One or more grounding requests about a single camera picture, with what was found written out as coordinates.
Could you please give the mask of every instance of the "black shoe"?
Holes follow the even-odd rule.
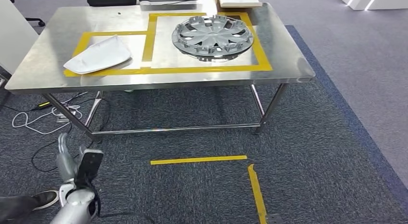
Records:
[[[34,211],[36,211],[52,206],[55,202],[57,202],[58,191],[56,190],[44,191],[42,193],[33,195],[32,197],[38,201],[38,206],[33,209]]]

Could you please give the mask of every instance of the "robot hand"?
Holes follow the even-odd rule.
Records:
[[[58,138],[57,165],[64,184],[59,190],[61,210],[51,224],[88,224],[99,214],[101,208],[92,180],[98,174],[103,152],[86,149],[81,155],[80,163],[76,164],[66,148],[66,136],[66,133],[62,133]]]

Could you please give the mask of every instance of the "black pants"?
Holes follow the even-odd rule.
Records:
[[[20,224],[38,206],[31,196],[0,197],[0,224]]]

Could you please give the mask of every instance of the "yellow tape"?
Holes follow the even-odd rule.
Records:
[[[228,72],[228,71],[271,71],[272,66],[269,64],[268,58],[262,48],[258,36],[252,27],[251,19],[247,13],[232,12],[219,13],[225,16],[239,16],[251,30],[254,43],[252,49],[258,61],[257,65],[246,66],[208,66],[208,67],[173,67],[173,68],[151,68],[153,58],[153,47],[156,36],[157,18],[162,16],[203,16],[205,13],[151,13],[149,14],[149,22],[146,31],[119,31],[119,32],[84,32],[79,40],[77,47],[74,50],[73,56],[81,53],[87,48],[89,40],[92,36],[112,36],[112,35],[146,35],[146,40],[143,48],[142,66],[140,69],[114,69],[108,68],[92,73],[86,76],[110,76],[110,75],[135,75],[135,74],[170,74],[170,73],[198,73],[198,72]],[[67,77],[81,76],[68,69],[64,70]]]
[[[182,159],[169,159],[169,160],[151,160],[151,165],[164,165],[164,164],[179,164],[179,163],[192,163],[192,162],[204,162],[204,161],[221,161],[221,160],[245,160],[248,157],[246,155],[239,156],[225,156],[225,157],[208,157],[208,158],[182,158]]]
[[[251,180],[252,192],[254,193],[256,209],[258,210],[260,224],[267,223],[267,209],[262,198],[261,187],[259,186],[258,176],[254,170],[254,164],[248,166],[249,179]]]
[[[40,104],[40,105],[38,105],[39,107],[42,107],[42,106],[45,106],[45,105],[48,105],[48,104],[50,104],[49,102],[45,102],[45,103],[43,103],[43,104]]]

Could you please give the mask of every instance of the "cable on floor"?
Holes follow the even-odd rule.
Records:
[[[71,109],[71,110],[73,110],[73,111],[76,111],[76,112],[79,114],[78,119],[81,119],[81,118],[82,118],[82,113],[79,111],[79,109],[80,109],[81,107],[80,107],[79,105],[69,105],[68,102],[70,102],[70,101],[72,101],[72,100],[74,100],[74,99],[76,99],[76,98],[78,98],[78,97],[80,97],[80,96],[82,96],[82,95],[85,95],[85,94],[87,94],[87,93],[88,93],[88,92],[79,93],[79,94],[77,94],[76,96],[72,97],[71,99],[62,102],[62,104],[63,104],[66,108]],[[51,108],[51,112],[46,113],[46,114],[44,114],[44,115],[42,115],[42,116],[39,116],[38,118],[36,118],[36,119],[34,119],[33,121],[30,121],[30,122],[28,121],[29,118],[28,118],[28,113],[27,113],[27,112],[29,112],[29,111],[26,111],[26,112],[21,111],[20,113],[18,113],[17,115],[14,116],[14,118],[13,118],[13,120],[12,120],[12,126],[13,126],[13,128],[26,127],[26,128],[28,128],[28,129],[33,130],[33,131],[35,131],[35,132],[37,132],[37,133],[39,133],[39,134],[42,134],[42,135],[51,134],[51,133],[56,132],[56,131],[62,129],[63,127],[69,125],[70,122],[67,123],[67,124],[65,124],[65,125],[63,125],[63,126],[61,126],[61,127],[59,127],[59,128],[57,128],[57,129],[55,129],[55,130],[53,130],[53,131],[50,131],[50,132],[41,132],[41,131],[39,131],[39,130],[37,130],[37,129],[34,129],[34,128],[30,127],[29,125],[32,124],[32,123],[34,123],[34,122],[36,122],[37,120],[39,120],[39,119],[41,119],[41,118],[43,118],[43,117],[46,117],[46,116],[48,116],[48,115],[51,115],[51,114],[54,115],[54,116],[60,117],[60,118],[63,118],[63,117],[64,117],[64,115],[63,115],[62,113],[55,113],[56,111],[57,111],[57,109],[56,109],[55,107],[53,107],[53,108]],[[24,123],[24,124],[21,124],[21,125],[16,125],[16,124],[15,124],[15,120],[16,120],[20,115],[25,116],[25,123]]]
[[[166,3],[166,4],[160,4],[160,6],[162,5],[174,5],[180,2],[186,2],[186,1],[198,1],[198,0],[182,0],[182,1],[176,1],[176,2],[172,2],[172,3]]]

